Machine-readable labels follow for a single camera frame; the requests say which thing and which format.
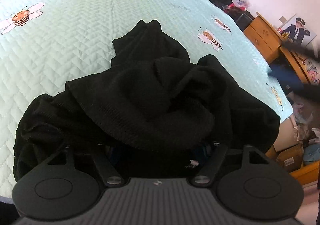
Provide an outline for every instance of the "photo of child in uniform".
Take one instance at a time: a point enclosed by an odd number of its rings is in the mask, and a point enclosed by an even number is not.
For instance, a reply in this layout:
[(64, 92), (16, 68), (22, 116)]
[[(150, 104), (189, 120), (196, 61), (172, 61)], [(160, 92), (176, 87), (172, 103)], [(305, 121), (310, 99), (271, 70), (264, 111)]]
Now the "photo of child in uniform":
[(305, 47), (316, 37), (316, 34), (306, 27), (305, 21), (301, 17), (294, 16), (282, 28), (284, 32), (289, 33), (293, 42)]

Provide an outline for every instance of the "bed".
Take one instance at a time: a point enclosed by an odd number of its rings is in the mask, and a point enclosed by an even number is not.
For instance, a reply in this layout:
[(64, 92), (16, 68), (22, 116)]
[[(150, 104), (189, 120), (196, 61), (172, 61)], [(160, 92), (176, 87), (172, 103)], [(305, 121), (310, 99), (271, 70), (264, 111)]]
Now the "bed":
[(11, 197), (17, 125), (38, 95), (110, 68), (111, 41), (157, 19), (191, 62), (214, 54), (238, 84), (285, 120), (292, 107), (268, 64), (208, 0), (0, 0), (0, 196)]

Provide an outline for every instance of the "patterned bed sheet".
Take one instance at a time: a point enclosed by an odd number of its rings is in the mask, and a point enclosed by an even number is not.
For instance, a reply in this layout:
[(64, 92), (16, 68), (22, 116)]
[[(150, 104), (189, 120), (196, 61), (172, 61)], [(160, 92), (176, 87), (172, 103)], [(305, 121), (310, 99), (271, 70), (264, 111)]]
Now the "patterned bed sheet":
[(112, 40), (157, 19), (192, 63), (215, 55), (281, 121), (292, 107), (268, 64), (233, 20), (208, 0), (0, 0), (0, 196), (11, 197), (17, 125), (32, 100), (110, 68)]

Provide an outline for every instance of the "wooden dresser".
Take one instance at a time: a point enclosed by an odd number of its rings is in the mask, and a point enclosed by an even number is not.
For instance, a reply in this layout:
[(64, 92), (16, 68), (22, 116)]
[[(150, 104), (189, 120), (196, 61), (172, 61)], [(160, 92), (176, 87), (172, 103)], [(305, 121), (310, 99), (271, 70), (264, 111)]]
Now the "wooden dresser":
[(259, 50), (268, 64), (279, 56), (282, 38), (273, 27), (259, 13), (252, 23), (245, 29), (245, 36)]

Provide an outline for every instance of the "label on box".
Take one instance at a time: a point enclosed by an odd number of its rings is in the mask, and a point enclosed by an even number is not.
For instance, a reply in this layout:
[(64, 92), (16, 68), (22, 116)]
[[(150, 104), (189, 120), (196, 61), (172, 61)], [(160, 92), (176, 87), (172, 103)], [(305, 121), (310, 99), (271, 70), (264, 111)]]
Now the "label on box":
[(284, 161), (284, 165), (285, 165), (285, 166), (287, 166), (287, 165), (289, 165), (289, 164), (294, 164), (294, 159), (293, 159), (293, 157), (291, 157), (291, 158), (289, 158), (289, 159), (287, 159), (287, 160)]

